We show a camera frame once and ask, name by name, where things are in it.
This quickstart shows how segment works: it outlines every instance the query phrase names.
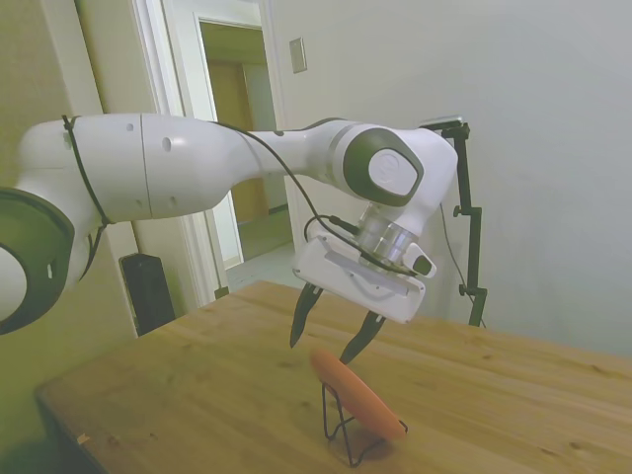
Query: wooden table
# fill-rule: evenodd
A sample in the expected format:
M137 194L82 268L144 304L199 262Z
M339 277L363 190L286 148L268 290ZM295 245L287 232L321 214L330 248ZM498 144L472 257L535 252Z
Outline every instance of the wooden table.
M341 439L323 436L308 351L339 354L364 310L324 295L291 350L297 296L258 283L51 381L40 398L104 472L351 472ZM631 360L418 318L385 324L351 367L410 427L361 472L632 473Z

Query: black cable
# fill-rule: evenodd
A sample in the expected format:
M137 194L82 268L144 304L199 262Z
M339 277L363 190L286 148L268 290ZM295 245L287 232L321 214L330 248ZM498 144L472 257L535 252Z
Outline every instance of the black cable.
M329 220L336 227L340 227L341 229L346 230L352 235L357 235L359 233L359 228L356 225L346 222L345 220L341 219L340 217L336 215L319 214L318 216L321 219ZM307 238L307 229L309 228L309 225L315 220L316 220L316 216L311 216L309 220L307 221L307 223L305 224L305 226L303 227L303 237L305 237L305 242L309 240Z
M75 138L75 133L74 133L75 121L77 120L77 117L73 117L71 120L68 120L67 116L61 116L61 118L63 119L63 127L68 132L68 137L70 138L70 145L72 146L72 151L75 155L75 160L77 162L77 168L79 168L79 174L81 175L81 178L83 179L83 184L86 187L86 190L88 191L88 195L90 195L90 199L92 200L92 203L95 205L95 207L97 208L97 211L99 212L99 215L101 216L101 227L99 227L99 230L97 230L97 237L95 238L94 243L92 241L92 235L88 234L88 244L90 247L90 251L88 254L88 262L86 264L86 268L84 269L83 274L81 275L81 278L79 278L79 279L82 279L86 275L86 273L90 270L90 267L92 266L92 262L95 260L95 256L97 255L97 250L99 249L99 242L101 242L101 235L103 234L103 231L106 230L106 227L108 226L108 224L111 224L112 222L108 219L108 217L106 216L106 213L103 211L103 208L101 207L101 204L99 203L99 200L97 199L97 195L95 195L95 192L92 189L92 185L90 184L90 180L88 179L88 174L86 173L86 169L83 166L83 162L81 161L81 155L79 154L79 146L77 146L77 140Z
M454 263L454 266L456 267L456 270L458 271L458 275L461 278L461 283L463 283L463 286L466 287L467 284L465 284L465 277L463 276L463 272L461 271L461 268L456 262L456 258L454 257L454 252L452 252L452 246L450 245L450 239L447 236L447 224L445 223L445 212L443 212L443 204L440 204L438 208L441 210L441 221L443 222L443 235L445 236L445 243L447 244L447 250L449 251L450 257L452 258L452 262ZM474 305L474 298L472 298L472 295L468 293L465 293L465 294L467 294L467 297L470 298L472 305ZM487 325L485 324L485 321L483 321L482 317L481 317L481 324L483 325L485 329L487 329Z
M275 159L280 163L280 165L282 166L282 168L284 169L286 174L294 181L294 183L296 184L296 187L298 188L298 190L301 192L301 194L305 198L305 201L307 202L307 205L309 206L309 209L312 211L312 214L314 214L314 219L317 220L318 223L320 225L322 225L323 228L327 232L329 232L330 234L334 235L338 239L342 240L343 242L345 242L350 247L358 250L360 255L365 260L367 260L368 262L374 264L377 267L380 267L381 269L384 269L384 270L386 270L388 272L392 272L394 274L405 275L407 277L414 277L416 275L415 272L412 272L412 271L409 271L409 270L401 270L401 269L398 269L396 267L392 267L392 266L383 264L382 262L377 260L375 257L370 255L368 252L366 252L356 242L353 242L352 240L349 240L348 238L342 236L341 234L336 232L334 229L332 229L329 225L327 225L325 223L325 221L323 220L323 218L321 217L321 214L319 214L318 211L316 210L316 207L314 206L314 203L312 202L312 200L307 195L307 192L305 191L305 189L302 187L302 185L300 184L300 182L298 181L296 176L294 176L294 173L292 173L292 170L289 169L289 167L285 164L283 159L280 156L278 156L278 154L273 150L273 148L271 146L269 146L264 140L259 138L257 135L255 135L253 133L250 133L249 131L242 130L241 128L238 128L236 126L228 125L226 123L221 123L219 121L214 121L213 123L215 123L215 124L217 124L219 126L223 126L224 128L228 128L230 130L236 131L236 132L238 132L238 133L240 133L240 134L242 134L244 136L247 136L247 137L255 140L257 143L262 145L264 148L266 148L275 157Z
M331 217L331 215L326 215L326 214L318 214L318 216L321 219L329 219ZM307 221L307 223L305 224L305 226L303 227L303 237L305 238L305 242L307 242L309 239L307 238L307 229L309 228L309 224L311 224L313 221L316 220L316 216L312 215L309 220Z
M88 236L89 237L88 240L90 242L90 254L88 255L88 263L86 264L86 270L83 271L81 278L83 278L86 275L86 273L90 270L90 267L92 267L92 262L95 260L95 256L97 255L97 250L99 249L99 242L101 242L101 236L104 230L106 230L105 225L102 225L101 227L99 227L99 229L97 230L97 237L95 237L94 245L92 243L92 236L91 235Z

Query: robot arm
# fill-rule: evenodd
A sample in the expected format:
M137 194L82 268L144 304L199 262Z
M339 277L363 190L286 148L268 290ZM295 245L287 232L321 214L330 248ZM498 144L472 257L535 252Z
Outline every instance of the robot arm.
M416 241L454 177L454 149L426 129L341 119L253 135L293 174L372 203L358 234L348 235L353 247L311 226L295 274L408 321L423 297L415 276L435 271ZM38 319L80 279L89 235L103 223L207 210L239 182L285 173L259 140L214 122L139 114L30 129L20 146L20 181L0 189L0 334Z

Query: black metal stand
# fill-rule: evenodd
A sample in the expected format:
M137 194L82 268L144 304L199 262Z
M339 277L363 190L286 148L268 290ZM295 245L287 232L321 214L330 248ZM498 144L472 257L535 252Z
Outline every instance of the black metal stand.
M327 427L327 401L326 401L326 393L327 393L327 388L329 387L329 389L331 390L332 395L334 396L334 398L336 399L336 406L338 407L338 416L340 417L340 422L336 425L336 427L334 428L334 432L329 434L329 429ZM325 437L329 440L332 441L336 438L336 433L338 432L338 430L340 428L343 429L343 437L345 438L345 448L347 450L347 458L349 459L349 466L350 467L358 467L360 466L360 464L362 463L362 460L364 459L364 456L371 450L375 449L377 446L383 444L386 439L381 438L378 439L376 442L370 444L369 446L367 446L365 449L363 449L360 454L358 455L357 459L354 460L354 455L352 453L352 447L349 441L349 434L347 433L347 423L355 420L356 418L354 417L350 417L347 418L345 420L345 415L343 414L343 404L340 401L340 397L338 396L338 393L336 392L336 390L334 390L331 386L327 385L326 383L323 383L323 428L325 430ZM404 427L404 430L406 430L406 433L408 432L408 427L406 426L406 424L404 422L402 422L401 420L399 421L399 423L402 424L402 426Z
M472 207L472 196L470 193L470 175L467 167L467 148L465 141L470 136L470 126L461 118L451 118L440 120L434 123L422 125L432 131L440 131L443 138L451 138L454 150L458 157L456 164L456 176L458 179L458 193L461 205L454 208L454 217L467 215L470 217L470 242L469 256L467 260L467 285L460 284L458 291L461 296L467 294L473 297L472 311L468 324L470 326L480 326L483 319L483 309L487 299L487 288L478 285L479 259L481 255L481 220L483 209Z

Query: light switch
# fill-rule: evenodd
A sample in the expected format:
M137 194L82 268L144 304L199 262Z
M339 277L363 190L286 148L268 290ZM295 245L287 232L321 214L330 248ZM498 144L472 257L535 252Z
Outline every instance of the light switch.
M294 74L307 70L303 38L293 39L289 42L289 55L292 58L292 70Z

